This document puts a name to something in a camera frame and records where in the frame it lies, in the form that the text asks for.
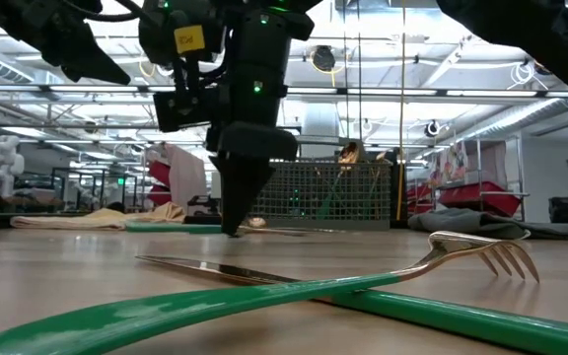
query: wire mesh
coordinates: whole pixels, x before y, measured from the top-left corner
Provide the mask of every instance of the wire mesh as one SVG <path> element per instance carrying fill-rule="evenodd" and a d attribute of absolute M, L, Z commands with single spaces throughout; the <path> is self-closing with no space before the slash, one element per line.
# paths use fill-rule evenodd
<path fill-rule="evenodd" d="M 389 221 L 391 166 L 271 163 L 275 173 L 251 215 L 265 220 Z"/>

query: table surface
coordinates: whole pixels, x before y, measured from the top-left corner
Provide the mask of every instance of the table surface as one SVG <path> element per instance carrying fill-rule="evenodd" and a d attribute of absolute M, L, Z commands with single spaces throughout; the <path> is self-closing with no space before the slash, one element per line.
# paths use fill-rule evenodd
<path fill-rule="evenodd" d="M 476 256 L 380 288 L 406 295 L 568 321 L 568 242 L 521 242 L 541 283 L 498 278 Z M 229 284 L 138 260 L 174 255 L 300 279 L 400 269 L 428 252 L 409 231 L 283 237 L 125 232 L 0 231 L 0 331 L 107 302 Z M 392 319 L 301 302 L 193 325 L 123 354 L 508 354 L 510 350 Z"/>

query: green handle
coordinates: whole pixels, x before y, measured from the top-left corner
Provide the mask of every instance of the green handle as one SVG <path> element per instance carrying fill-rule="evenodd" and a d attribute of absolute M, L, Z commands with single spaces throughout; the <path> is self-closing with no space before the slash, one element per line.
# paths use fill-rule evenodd
<path fill-rule="evenodd" d="M 537 354 L 568 354 L 568 323 L 379 291 L 339 294 L 332 303 Z"/>
<path fill-rule="evenodd" d="M 198 322 L 388 285 L 390 273 L 154 296 L 89 307 L 0 333 L 0 355 L 100 354 Z"/>

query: beige cloth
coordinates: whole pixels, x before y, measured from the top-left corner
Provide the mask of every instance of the beige cloth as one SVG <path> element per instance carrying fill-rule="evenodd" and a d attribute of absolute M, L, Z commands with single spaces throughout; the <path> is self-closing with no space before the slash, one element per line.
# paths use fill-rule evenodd
<path fill-rule="evenodd" d="M 26 229 L 123 231 L 127 221 L 183 222 L 184 217 L 181 207 L 168 202 L 153 212 L 123 214 L 103 208 L 83 217 L 13 217 L 10 225 Z"/>

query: fork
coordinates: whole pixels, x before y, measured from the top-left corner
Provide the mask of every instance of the fork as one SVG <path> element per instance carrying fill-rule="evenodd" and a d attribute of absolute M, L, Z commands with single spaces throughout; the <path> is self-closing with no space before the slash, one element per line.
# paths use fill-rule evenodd
<path fill-rule="evenodd" d="M 538 280 L 528 254 L 514 243 L 449 232 L 429 237 L 431 251 L 413 265 L 382 274 L 237 287 L 115 302 L 41 319 L 0 333 L 1 354 L 99 354 L 198 322 L 260 308 L 360 291 L 406 281 L 448 260 L 478 254 L 492 270 L 515 255 Z"/>
<path fill-rule="evenodd" d="M 137 258 L 215 276 L 242 285 L 264 285 L 300 280 L 233 265 L 171 256 Z M 442 331 L 487 341 L 531 354 L 568 353 L 568 322 L 526 317 L 448 302 L 365 290 L 332 295 L 313 301 L 394 320 L 405 320 Z"/>

